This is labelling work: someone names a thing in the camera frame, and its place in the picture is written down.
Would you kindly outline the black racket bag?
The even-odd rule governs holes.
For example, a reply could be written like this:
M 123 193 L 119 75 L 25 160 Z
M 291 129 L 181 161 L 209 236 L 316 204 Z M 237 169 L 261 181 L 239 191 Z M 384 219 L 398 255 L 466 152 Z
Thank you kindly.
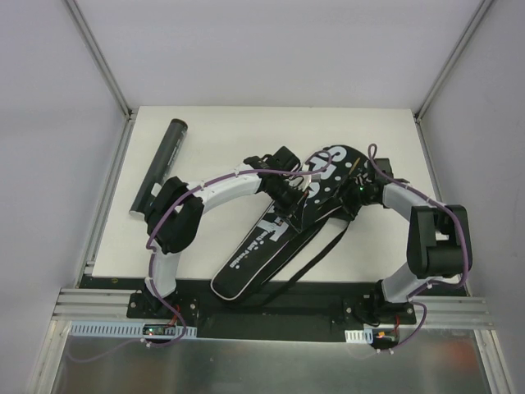
M 294 215 L 285 218 L 271 204 L 212 278 L 211 290 L 220 300 L 242 301 L 259 292 L 313 240 L 328 220 L 341 220 L 343 229 L 286 286 L 324 259 L 345 234 L 360 210 L 358 203 L 350 201 L 350 191 L 372 184 L 368 179 L 368 159 L 347 145 L 332 145 L 326 150 L 332 156 L 331 165 L 319 181 L 310 183 L 308 196 Z

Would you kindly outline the black shuttlecock tube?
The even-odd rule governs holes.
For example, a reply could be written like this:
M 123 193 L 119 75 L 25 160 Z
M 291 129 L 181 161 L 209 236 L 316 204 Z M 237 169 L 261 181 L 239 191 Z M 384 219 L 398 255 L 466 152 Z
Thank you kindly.
M 179 155 L 182 144 L 187 135 L 188 125 L 181 119 L 170 121 L 162 137 L 153 160 L 144 176 L 135 199 L 130 206 L 129 214 L 143 218 L 148 207 L 154 201 L 167 177 L 170 175 L 174 162 Z

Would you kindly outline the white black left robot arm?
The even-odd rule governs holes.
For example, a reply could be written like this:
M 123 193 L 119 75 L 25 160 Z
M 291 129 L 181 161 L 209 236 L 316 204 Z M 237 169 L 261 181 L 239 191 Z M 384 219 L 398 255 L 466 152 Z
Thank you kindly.
M 147 312 L 156 319 L 171 314 L 180 256 L 193 243 L 204 214 L 258 193 L 270 196 L 281 210 L 292 208 L 304 196 L 304 181 L 311 176 L 305 163 L 281 147 L 274 154 L 248 157 L 227 174 L 206 181 L 168 179 L 145 212 L 150 258 L 144 282 L 151 293 L 144 304 Z

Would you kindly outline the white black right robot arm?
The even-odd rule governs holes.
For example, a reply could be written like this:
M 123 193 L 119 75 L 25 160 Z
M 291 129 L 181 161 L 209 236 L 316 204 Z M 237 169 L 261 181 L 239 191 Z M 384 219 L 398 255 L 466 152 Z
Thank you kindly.
M 363 206 L 379 204 L 409 223 L 405 263 L 355 304 L 352 315 L 359 322 L 373 327 L 393 323 L 427 288 L 464 285 L 473 265 L 464 206 L 435 201 L 395 178 L 388 158 L 372 159 L 364 173 L 346 176 L 336 199 L 352 218 Z

